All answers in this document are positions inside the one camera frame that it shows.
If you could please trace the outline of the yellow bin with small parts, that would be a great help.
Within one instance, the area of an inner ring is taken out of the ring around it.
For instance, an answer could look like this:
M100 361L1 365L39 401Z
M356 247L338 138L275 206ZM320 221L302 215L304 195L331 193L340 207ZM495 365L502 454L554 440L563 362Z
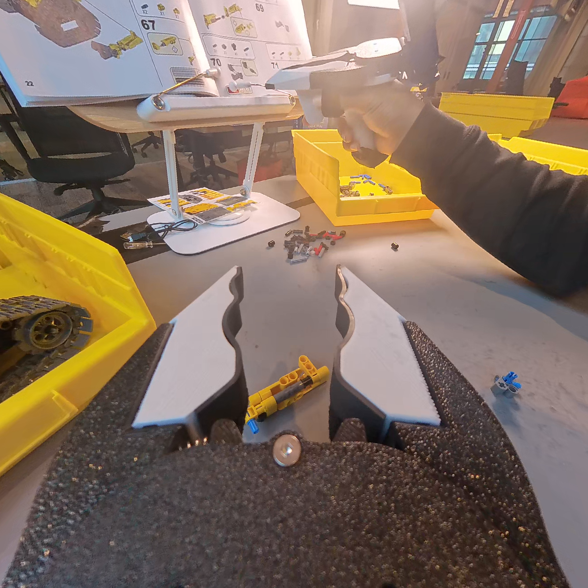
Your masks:
M437 210L418 178L388 160L373 169L358 163L336 130L293 130L292 136L297 180L335 226L429 219ZM394 194L340 197L340 178L363 174L390 185Z

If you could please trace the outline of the white book stand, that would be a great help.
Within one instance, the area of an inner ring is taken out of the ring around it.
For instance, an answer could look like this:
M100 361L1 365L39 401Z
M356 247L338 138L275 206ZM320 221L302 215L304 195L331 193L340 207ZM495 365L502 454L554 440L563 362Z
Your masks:
M171 88L149 96L136 105L130 102L120 104L99 104L70 107L84 120L101 128L117 132L156 130L161 133L166 161L169 195L177 207L179 172L175 152L175 132L181 129L198 129L229 124L253 123L251 145L247 159L245 179L238 195L247 196L257 202L248 209L242 209L223 219L202 224L195 229L171 225L149 224L155 216L160 220L164 214L178 219L173 210L166 213L159 210L147 218L150 233L161 235L173 252L182 255L201 254L250 236L290 224L300 217L299 212L252 190L266 122L282 121L298 114L295 94L289 92L264 92L261 96L244 93L251 89L251 83L243 78L231 79L228 96L200 96L200 87L188 88L192 81L215 81L220 89L221 70L210 68Z

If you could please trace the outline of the red box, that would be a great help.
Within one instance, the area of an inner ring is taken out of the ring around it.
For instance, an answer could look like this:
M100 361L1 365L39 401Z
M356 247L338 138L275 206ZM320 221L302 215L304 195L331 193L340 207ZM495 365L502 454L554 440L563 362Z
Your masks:
M242 185L245 179L247 168L247 158L237 161L237 173L239 185ZM282 175L283 162L275 153L261 152L258 157L254 181L260 182L267 179L273 179Z

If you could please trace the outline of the pile of black toy pins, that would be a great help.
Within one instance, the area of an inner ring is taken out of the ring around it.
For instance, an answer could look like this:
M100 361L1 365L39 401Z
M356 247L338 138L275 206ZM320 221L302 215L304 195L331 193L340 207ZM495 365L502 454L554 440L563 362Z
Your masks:
M289 266L306 263L310 259L322 258L329 249L346 237L347 231L339 232L334 230L323 230L317 233L310 231L306 226L302 229L290 229L286 231L283 239L283 249L285 251L285 262Z

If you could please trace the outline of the yellow sticker sheet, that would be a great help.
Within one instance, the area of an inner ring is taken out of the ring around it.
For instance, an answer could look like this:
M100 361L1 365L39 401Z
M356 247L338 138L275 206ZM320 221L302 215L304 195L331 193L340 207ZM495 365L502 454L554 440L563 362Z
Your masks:
M168 219L169 215L164 214L160 220L153 216L152 220L148 221L149 224L154 224L157 227L171 225L182 229L195 229L202 224L223 219L257 204L255 200L247 196L225 195L206 187L180 192L177 207L175 207L171 195L152 198L149 202L166 213L172 213L173 210L176 210L180 215L178 219L174 215Z

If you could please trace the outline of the orange beanbag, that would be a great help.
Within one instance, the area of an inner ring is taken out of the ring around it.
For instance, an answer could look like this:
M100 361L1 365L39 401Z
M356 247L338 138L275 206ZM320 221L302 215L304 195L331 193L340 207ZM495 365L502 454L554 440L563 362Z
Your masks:
M587 76L566 82L550 116L587 119Z

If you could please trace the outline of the long yellow bin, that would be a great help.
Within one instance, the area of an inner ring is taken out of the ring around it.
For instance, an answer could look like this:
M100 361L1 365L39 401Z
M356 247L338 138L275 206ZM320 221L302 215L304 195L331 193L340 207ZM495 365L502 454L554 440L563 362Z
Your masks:
M439 110L467 126L512 138L529 136L543 127L554 101L539 96L443 92Z

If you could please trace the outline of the blue and grey toy connector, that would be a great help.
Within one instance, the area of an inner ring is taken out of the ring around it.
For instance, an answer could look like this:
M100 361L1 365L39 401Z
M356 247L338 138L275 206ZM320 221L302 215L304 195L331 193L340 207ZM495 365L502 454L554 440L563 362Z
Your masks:
M518 374L510 371L504 376L496 375L490 391L495 396L515 398L518 396L521 387L521 384L518 382Z

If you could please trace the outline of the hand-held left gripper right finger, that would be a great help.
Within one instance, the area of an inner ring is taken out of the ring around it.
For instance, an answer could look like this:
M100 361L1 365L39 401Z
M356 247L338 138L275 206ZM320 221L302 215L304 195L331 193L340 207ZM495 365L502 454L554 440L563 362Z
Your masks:
M398 424L441 427L406 319L343 265L336 267L334 295L342 342L330 380L330 436L353 418L367 436L394 436Z

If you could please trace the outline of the grey desk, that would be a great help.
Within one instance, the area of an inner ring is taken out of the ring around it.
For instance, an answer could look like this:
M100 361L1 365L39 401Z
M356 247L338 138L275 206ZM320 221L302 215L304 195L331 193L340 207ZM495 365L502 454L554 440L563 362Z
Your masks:
M65 427L1 586L587 587L587 292L541 292L439 210L295 266L285 230L127 266L161 326ZM131 428L164 324L234 266L247 392L301 354L332 374L338 265L406 319L441 427L330 436L331 375L261 440ZM495 396L510 371L518 396Z

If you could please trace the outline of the dark office chair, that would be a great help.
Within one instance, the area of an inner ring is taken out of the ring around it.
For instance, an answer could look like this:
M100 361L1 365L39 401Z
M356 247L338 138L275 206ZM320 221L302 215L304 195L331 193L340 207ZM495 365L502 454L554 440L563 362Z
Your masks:
M232 140L235 138L233 131L220 131L204 133L201 130L183 129L178 132L181 137L181 150L192 161L193 171L186 187L195 185L203 187L208 184L209 178L220 186L223 185L220 176L224 178L238 179L236 172L223 168L215 162L215 156L220 164L226 163L224 151L232 148Z

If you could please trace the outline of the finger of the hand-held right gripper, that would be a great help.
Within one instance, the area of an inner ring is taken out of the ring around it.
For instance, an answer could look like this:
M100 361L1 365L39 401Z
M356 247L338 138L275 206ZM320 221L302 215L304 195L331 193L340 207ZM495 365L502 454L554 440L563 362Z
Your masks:
M369 68L358 63L321 63L285 68L266 82L268 90L340 91L365 81Z
M348 63L355 62L356 53L341 50L323 56L313 57L305 62L296 62L283 70L345 70Z

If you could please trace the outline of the black office chair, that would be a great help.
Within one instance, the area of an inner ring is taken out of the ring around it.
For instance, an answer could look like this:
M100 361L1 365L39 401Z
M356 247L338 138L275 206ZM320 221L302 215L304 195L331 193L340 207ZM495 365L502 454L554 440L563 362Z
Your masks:
M16 106L15 109L16 120L38 157L28 154L8 115L1 115L1 128L24 158L33 179L58 184L54 190L57 196L69 189L87 189L92 193L92 201L64 213L59 220L149 206L147 201L109 197L103 191L108 185L125 182L119 177L135 166L126 134L95 126L67 107Z

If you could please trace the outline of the loose blue and grey parts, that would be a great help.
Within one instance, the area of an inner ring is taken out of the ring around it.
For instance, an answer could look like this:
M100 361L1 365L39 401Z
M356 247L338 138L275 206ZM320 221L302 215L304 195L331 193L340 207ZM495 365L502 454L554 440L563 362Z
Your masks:
M352 175L340 178L339 195L342 198L381 197L393 194L394 191L390 185L381 183L370 175Z

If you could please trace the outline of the yellow toy brick assembly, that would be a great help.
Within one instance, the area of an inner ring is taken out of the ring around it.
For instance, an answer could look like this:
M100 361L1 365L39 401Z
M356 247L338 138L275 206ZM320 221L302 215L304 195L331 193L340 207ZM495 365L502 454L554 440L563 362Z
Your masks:
M257 435L261 422L324 384L329 375L330 371L326 366L316 367L306 355L299 356L296 369L249 396L245 416L246 426L254 435Z

